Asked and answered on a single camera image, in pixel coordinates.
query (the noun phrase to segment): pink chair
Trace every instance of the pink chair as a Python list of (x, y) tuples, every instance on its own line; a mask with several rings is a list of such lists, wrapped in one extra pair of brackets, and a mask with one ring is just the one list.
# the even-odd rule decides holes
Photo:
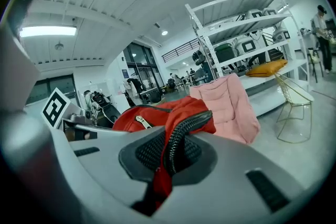
[(202, 99), (212, 110), (215, 135), (250, 144), (259, 133), (260, 124), (236, 74), (191, 87), (190, 96)]

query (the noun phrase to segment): vent slot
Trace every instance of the vent slot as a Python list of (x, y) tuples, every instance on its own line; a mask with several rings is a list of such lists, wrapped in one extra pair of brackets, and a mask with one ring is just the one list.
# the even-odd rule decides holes
[(97, 147), (88, 147), (88, 148), (83, 148), (82, 150), (74, 151), (74, 154), (77, 157), (80, 157), (80, 156), (88, 155), (88, 154), (95, 153), (95, 152), (98, 152), (98, 151), (100, 151), (100, 150)]
[(246, 176), (260, 194), (271, 212), (274, 213), (289, 203), (289, 200), (261, 170), (248, 171)]

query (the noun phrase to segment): zipper pull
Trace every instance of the zipper pull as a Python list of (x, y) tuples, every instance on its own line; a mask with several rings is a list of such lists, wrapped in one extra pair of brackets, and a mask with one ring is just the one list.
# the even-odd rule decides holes
[(140, 122), (145, 127), (145, 129), (152, 127), (142, 116), (136, 116), (135, 120)]

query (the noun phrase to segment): black pants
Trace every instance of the black pants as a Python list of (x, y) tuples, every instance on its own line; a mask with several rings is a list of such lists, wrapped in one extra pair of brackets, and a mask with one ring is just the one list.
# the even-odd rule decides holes
[(324, 69), (331, 70), (332, 64), (331, 64), (331, 51), (329, 41), (327, 41), (323, 37), (318, 37), (317, 39), (320, 43), (322, 51)]

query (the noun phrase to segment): white metal shelf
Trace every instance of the white metal shelf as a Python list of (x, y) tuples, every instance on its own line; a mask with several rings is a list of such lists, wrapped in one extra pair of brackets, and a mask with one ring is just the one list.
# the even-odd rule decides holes
[[(197, 37), (201, 38), (203, 36), (203, 46), (206, 46), (212, 55), (215, 63), (212, 67), (209, 62), (209, 58), (206, 57), (206, 59), (209, 62), (212, 74), (214, 76), (216, 75), (215, 70), (217, 70), (220, 77), (224, 76), (222, 71), (223, 66), (227, 66), (231, 63), (235, 63), (237, 61), (247, 59), (254, 55), (282, 46), (286, 56), (291, 60), (288, 61), (286, 66), (279, 70), (279, 73), (285, 74), (290, 72), (295, 82), (298, 82), (302, 86), (309, 85), (309, 68), (307, 56), (304, 55), (305, 59), (297, 59), (295, 51), (291, 45), (288, 44), (288, 41), (272, 44), (271, 46), (260, 48), (253, 52), (222, 63), (219, 63), (218, 61), (214, 45), (220, 45), (225, 41), (235, 37), (272, 27), (283, 21), (285, 18), (291, 17), (299, 32), (299, 26), (290, 12), (290, 8), (287, 8), (289, 13), (286, 14), (268, 15), (236, 22), (234, 21), (236, 16), (246, 14), (251, 9), (263, 10), (264, 8), (269, 7), (273, 1), (274, 0), (216, 0), (196, 8), (191, 8), (188, 4), (185, 5), (190, 14), (192, 27), (194, 28)], [(281, 2), (283, 5), (286, 5), (284, 0), (281, 0)], [(306, 71), (304, 72), (307, 74), (308, 81), (299, 81), (298, 68), (302, 65), (306, 65)], [(255, 78), (242, 76), (239, 78), (244, 88), (249, 89), (270, 81), (275, 77), (271, 76), (268, 78)], [(251, 105), (257, 115), (264, 114), (265, 112), (270, 111), (271, 109), (274, 109), (285, 102), (284, 95), (278, 86), (273, 86), (267, 90), (263, 90), (262, 92), (249, 98)]]
[[(295, 83), (297, 83), (304, 89), (307, 89), (307, 81), (295, 80)], [(289, 82), (288, 84), (293, 87), (297, 87), (292, 82)], [(254, 112), (256, 113), (256, 116), (263, 115), (266, 112), (282, 105), (286, 101), (279, 85), (274, 85), (264, 91), (251, 95), (248, 98)]]
[(198, 30), (197, 33), (200, 36), (209, 37), (210, 42), (216, 45), (237, 36), (272, 27), (290, 16), (290, 14), (277, 14), (237, 22), (220, 23), (212, 26), (213, 29), (206, 27)]
[(227, 60), (225, 62), (221, 62), (217, 66), (219, 68), (224, 67), (224, 66), (228, 66), (228, 65), (230, 65), (232, 63), (244, 60), (246, 58), (252, 57), (252, 56), (257, 55), (257, 54), (261, 54), (261, 53), (263, 53), (265, 51), (269, 51), (269, 50), (272, 50), (272, 49), (276, 49), (277, 47), (284, 46), (284, 45), (288, 44), (288, 42), (289, 42), (289, 40), (285, 40), (285, 41), (282, 41), (282, 42), (279, 42), (279, 43), (274, 43), (274, 44), (269, 45), (267, 47), (262, 47), (261, 49), (257, 49), (257, 50), (248, 52), (246, 54), (243, 54), (241, 56), (235, 57), (233, 59)]
[(203, 26), (248, 12), (250, 9), (263, 10), (274, 0), (216, 0), (193, 8)]
[[(302, 65), (306, 64), (306, 60), (305, 59), (300, 59), (300, 60), (289, 60), (288, 63), (281, 68), (278, 73), (280, 74), (286, 74)], [(239, 77), (241, 83), (243, 84), (244, 89), (249, 89), (252, 88), (254, 86), (263, 84), (267, 81), (270, 81), (272, 79), (274, 79), (274, 75), (270, 76), (270, 77), (265, 77), (265, 78), (259, 78), (259, 77), (249, 77), (249, 76), (241, 76)]]

